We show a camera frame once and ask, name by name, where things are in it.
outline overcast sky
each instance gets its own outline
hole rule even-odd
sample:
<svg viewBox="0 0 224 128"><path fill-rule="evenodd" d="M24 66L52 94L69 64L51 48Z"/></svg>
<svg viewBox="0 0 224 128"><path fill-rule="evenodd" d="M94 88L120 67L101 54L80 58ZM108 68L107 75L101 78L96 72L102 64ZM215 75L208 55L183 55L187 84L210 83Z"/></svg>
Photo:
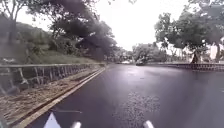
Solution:
<svg viewBox="0 0 224 128"><path fill-rule="evenodd" d="M101 0L97 5L101 20L104 20L113 30L119 46L131 50L137 43L155 41L154 25L159 14L170 12L173 18L178 18L187 0L137 0L135 4L128 0L116 0L111 5ZM32 16L25 13L25 8L19 13L18 21L48 29L49 21L32 22Z"/></svg>

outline road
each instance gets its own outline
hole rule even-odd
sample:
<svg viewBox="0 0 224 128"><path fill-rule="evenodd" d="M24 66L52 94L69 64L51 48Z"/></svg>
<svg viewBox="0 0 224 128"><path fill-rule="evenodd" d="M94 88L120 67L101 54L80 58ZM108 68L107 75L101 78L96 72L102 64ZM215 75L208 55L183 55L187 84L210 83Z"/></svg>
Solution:
<svg viewBox="0 0 224 128"><path fill-rule="evenodd" d="M27 127L51 112L62 128L223 128L224 73L112 65Z"/></svg>

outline stone wall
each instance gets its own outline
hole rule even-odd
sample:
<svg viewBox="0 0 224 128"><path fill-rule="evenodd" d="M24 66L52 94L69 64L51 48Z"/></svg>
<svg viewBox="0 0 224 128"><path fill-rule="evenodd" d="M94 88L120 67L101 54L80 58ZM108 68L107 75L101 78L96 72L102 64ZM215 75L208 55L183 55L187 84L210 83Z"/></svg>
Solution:
<svg viewBox="0 0 224 128"><path fill-rule="evenodd" d="M1 65L0 95L56 81L104 64Z"/></svg>

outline tree branch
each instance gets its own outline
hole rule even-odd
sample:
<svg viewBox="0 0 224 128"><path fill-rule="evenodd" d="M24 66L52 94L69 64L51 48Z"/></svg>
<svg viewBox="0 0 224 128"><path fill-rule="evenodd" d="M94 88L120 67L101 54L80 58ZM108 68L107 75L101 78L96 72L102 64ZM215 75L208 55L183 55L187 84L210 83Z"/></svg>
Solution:
<svg viewBox="0 0 224 128"><path fill-rule="evenodd" d="M2 0L2 6L3 6L3 8L4 8L5 10L8 11L9 14L11 14L11 12L10 12L10 10L9 10L9 7L8 7L8 5L7 5L7 3L6 3L5 0Z"/></svg>

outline curb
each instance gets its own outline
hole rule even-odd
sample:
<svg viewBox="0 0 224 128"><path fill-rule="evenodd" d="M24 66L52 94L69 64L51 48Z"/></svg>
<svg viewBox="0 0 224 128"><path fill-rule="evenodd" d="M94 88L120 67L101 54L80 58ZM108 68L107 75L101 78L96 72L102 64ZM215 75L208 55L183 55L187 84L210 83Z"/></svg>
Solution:
<svg viewBox="0 0 224 128"><path fill-rule="evenodd" d="M88 80L89 78L91 78L92 76L94 76L95 74L97 74L98 72L100 72L102 70L102 68L100 68L97 71L94 71L92 73L89 73L86 76L83 76L84 78L82 80L80 80L76 85L67 88L66 90L62 91L61 93L57 94L54 98L46 101L45 103L40 104L39 106L33 108L32 110L29 110L26 114L24 114L21 118L8 123L8 125L10 127L14 127L17 124L19 124L20 122L22 122L24 119L26 119L27 117L31 116L32 114L36 113L38 110L40 110L41 108L43 108L44 106L48 105L49 103L53 102L54 100L56 100L57 98L61 97L62 95L64 95L65 93L71 91L73 88L77 87L78 85L82 84L84 81Z"/></svg>

